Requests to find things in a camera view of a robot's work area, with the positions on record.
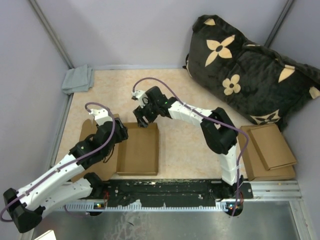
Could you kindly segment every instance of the cable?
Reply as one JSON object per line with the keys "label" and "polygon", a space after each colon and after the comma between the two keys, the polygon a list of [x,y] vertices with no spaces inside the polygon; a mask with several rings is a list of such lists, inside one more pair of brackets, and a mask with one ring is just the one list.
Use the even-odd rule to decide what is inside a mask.
{"label": "cable", "polygon": [[106,163],[110,160],[110,158],[111,158],[112,155],[114,154],[114,151],[115,151],[115,146],[113,146],[113,148],[112,148],[112,150],[111,150],[111,154],[110,154],[110,156],[108,157],[108,159],[107,159],[107,160],[106,160],[106,159],[103,160],[103,163],[104,163],[104,164],[106,164]]}
{"label": "cable", "polygon": [[245,201],[244,195],[243,195],[242,191],[240,191],[240,205],[243,205],[244,201]]}
{"label": "cable", "polygon": [[108,201],[109,201],[109,192],[106,191],[106,192],[105,192],[105,195],[104,195],[104,197],[103,197],[104,208],[107,207],[107,202],[108,202]]}
{"label": "cable", "polygon": [[115,128],[116,128],[116,121],[115,121],[115,117],[114,115],[112,114],[112,112],[110,111],[110,109],[98,102],[87,102],[85,105],[84,105],[84,108],[85,110],[87,110],[89,113],[91,113],[91,110],[88,109],[88,105],[96,105],[96,106],[99,106],[103,109],[105,109],[109,116],[112,118],[112,129],[111,129],[111,133],[110,133],[110,136],[108,137],[108,139],[105,141],[104,144],[102,144],[100,147],[98,147],[97,149],[91,151],[91,152],[88,152],[87,154],[83,155],[83,156],[80,156],[78,157],[77,159],[75,160],[72,160],[70,162],[67,162],[63,165],[61,165],[60,167],[57,167],[57,171],[52,171],[50,172],[48,175],[46,175],[43,179],[41,179],[39,182],[37,182],[36,184],[34,184],[29,190],[25,191],[24,194],[21,194],[19,197],[15,198],[14,200],[12,200],[11,202],[9,202],[0,212],[0,221],[1,222],[5,222],[5,223],[10,223],[10,222],[13,222],[12,219],[4,219],[3,218],[3,214],[5,213],[5,211],[7,211],[13,204],[15,204],[17,201],[21,200],[23,197],[27,196],[30,192],[32,192],[35,188],[37,188],[40,184],[44,183],[47,179],[49,179],[52,175],[54,175],[55,173],[59,172],[60,170],[64,169],[65,167],[71,165],[71,164],[74,164],[82,159],[85,159],[87,158],[88,156],[92,155],[92,154],[95,154],[96,152],[100,151],[101,149],[103,149],[111,140],[112,136],[114,135],[115,133]]}
{"label": "cable", "polygon": [[202,117],[202,118],[204,118],[204,119],[206,119],[206,120],[209,120],[209,121],[211,121],[211,122],[213,122],[213,123],[215,123],[215,124],[220,124],[221,126],[224,126],[224,127],[229,128],[229,129],[232,129],[232,130],[234,130],[234,131],[237,131],[238,133],[241,133],[241,134],[243,134],[243,135],[245,136],[246,141],[245,141],[244,147],[241,149],[240,154],[239,154],[239,156],[238,156],[238,158],[237,158],[237,160],[236,160],[236,167],[237,167],[237,170],[236,170],[236,178],[237,178],[237,180],[236,180],[236,191],[235,191],[235,206],[234,206],[233,211],[232,211],[232,214],[231,214],[231,216],[233,217],[233,216],[235,215],[236,207],[237,207],[238,200],[239,200],[239,187],[240,187],[240,186],[239,186],[239,185],[240,185],[240,183],[239,183],[239,180],[240,180],[239,162],[240,162],[240,159],[241,159],[242,155],[244,154],[245,149],[246,149],[247,146],[248,146],[249,136],[248,136],[244,131],[242,131],[241,129],[238,129],[238,128],[236,128],[236,127],[234,127],[234,126],[231,126],[231,125],[229,125],[229,124],[226,124],[226,123],[224,123],[224,122],[221,122],[221,121],[212,119],[212,118],[210,118],[210,117],[204,116],[203,114],[201,114],[201,113],[198,112],[197,110],[189,107],[189,106],[186,105],[183,101],[180,100],[180,98],[175,94],[175,92],[174,92],[164,81],[161,81],[160,79],[157,79],[157,78],[155,78],[155,77],[144,77],[144,78],[140,79],[139,81],[137,81],[137,82],[133,85],[133,87],[132,87],[132,92],[133,92],[133,93],[136,92],[136,86],[137,86],[140,82],[142,82],[142,81],[144,81],[144,80],[155,80],[155,81],[163,84],[163,85],[172,93],[172,95],[176,98],[176,100],[177,100],[180,104],[182,104],[184,107],[186,107],[187,109],[191,110],[192,112],[194,112],[194,113],[197,114],[198,116],[200,116],[200,117]]}
{"label": "cable", "polygon": [[85,217],[85,216],[82,216],[82,215],[78,215],[78,214],[71,213],[71,212],[67,209],[67,206],[66,206],[66,205],[63,206],[63,209],[64,209],[64,211],[65,211],[67,214],[71,215],[72,217],[79,218],[79,219],[82,219],[82,218]]}

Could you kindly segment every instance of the gray cloth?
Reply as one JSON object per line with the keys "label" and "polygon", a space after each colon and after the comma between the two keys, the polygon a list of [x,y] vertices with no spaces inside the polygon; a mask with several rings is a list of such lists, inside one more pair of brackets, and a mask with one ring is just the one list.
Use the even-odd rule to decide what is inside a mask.
{"label": "gray cloth", "polygon": [[94,86],[94,70],[88,65],[70,69],[66,72],[62,91],[65,94],[87,92]]}

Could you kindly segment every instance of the cardboard box lid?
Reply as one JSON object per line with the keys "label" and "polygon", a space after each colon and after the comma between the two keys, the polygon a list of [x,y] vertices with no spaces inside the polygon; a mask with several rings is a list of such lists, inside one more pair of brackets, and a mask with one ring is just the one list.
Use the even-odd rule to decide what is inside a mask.
{"label": "cardboard box lid", "polygon": [[[240,129],[248,134],[249,130],[254,128],[259,127],[251,125],[242,126]],[[245,136],[239,134],[238,141],[242,149],[246,143]],[[266,170],[251,139],[249,139],[248,146],[243,152],[242,159],[249,181],[289,180],[296,176],[292,165]]]}
{"label": "cardboard box lid", "polygon": [[141,128],[124,123],[129,138],[119,144],[116,172],[121,176],[155,176],[159,172],[159,129],[153,122]]}
{"label": "cardboard box lid", "polygon": [[[97,132],[96,121],[87,119],[82,124],[79,141]],[[87,173],[96,173],[102,181],[109,180],[113,174],[121,176],[155,176],[159,172],[159,129],[156,123],[147,128],[138,127],[136,122],[123,123],[128,128],[128,139],[114,145],[111,158],[89,167],[74,176],[76,182]]]}
{"label": "cardboard box lid", "polygon": [[250,129],[248,133],[266,170],[283,168],[297,163],[276,124],[255,127]]}

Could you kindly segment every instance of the beige floor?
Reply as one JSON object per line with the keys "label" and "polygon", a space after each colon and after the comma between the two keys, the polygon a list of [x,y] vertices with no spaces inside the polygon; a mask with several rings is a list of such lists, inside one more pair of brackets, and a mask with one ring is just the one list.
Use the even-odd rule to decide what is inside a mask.
{"label": "beige floor", "polygon": [[[131,100],[132,87],[144,77],[155,77],[165,81],[182,101],[204,109],[223,108],[236,127],[251,125],[240,114],[232,110],[208,91],[195,83],[184,69],[135,69],[135,70],[97,70],[94,73],[94,87],[89,92],[75,93],[66,121],[62,141],[57,155],[57,162],[79,141],[83,122],[89,118],[84,109],[87,102],[99,102],[118,113],[122,122],[135,122],[133,110],[138,106]],[[160,83],[152,80],[141,82],[137,90],[146,91],[159,86],[170,97],[170,93]],[[207,179],[221,178],[217,155],[206,145],[200,128],[179,120],[158,117],[160,131],[159,179]],[[247,177],[245,168],[240,168]],[[114,175],[112,178],[133,178]]]}

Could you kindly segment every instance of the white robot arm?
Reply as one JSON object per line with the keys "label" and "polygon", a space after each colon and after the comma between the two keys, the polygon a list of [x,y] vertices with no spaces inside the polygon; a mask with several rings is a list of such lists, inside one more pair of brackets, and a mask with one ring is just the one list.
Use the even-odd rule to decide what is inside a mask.
{"label": "white robot arm", "polygon": [[[96,133],[78,142],[69,154],[38,179],[18,190],[9,188],[5,191],[3,222],[14,222],[19,232],[25,233],[54,209],[101,194],[103,183],[95,173],[87,173],[74,183],[67,181],[108,156],[116,143],[128,139],[128,130],[119,118],[110,116],[107,108],[89,112],[97,122]],[[5,210],[12,220],[2,218]]]}
{"label": "white robot arm", "polygon": [[222,108],[208,110],[182,104],[175,97],[168,99],[157,86],[147,91],[132,92],[132,99],[139,103],[133,113],[140,127],[146,128],[148,123],[153,122],[158,115],[182,120],[200,127],[208,147],[218,156],[222,180],[230,186],[235,185],[237,182],[236,143],[238,132],[222,125],[217,128],[212,121],[207,119],[215,119],[234,127]]}

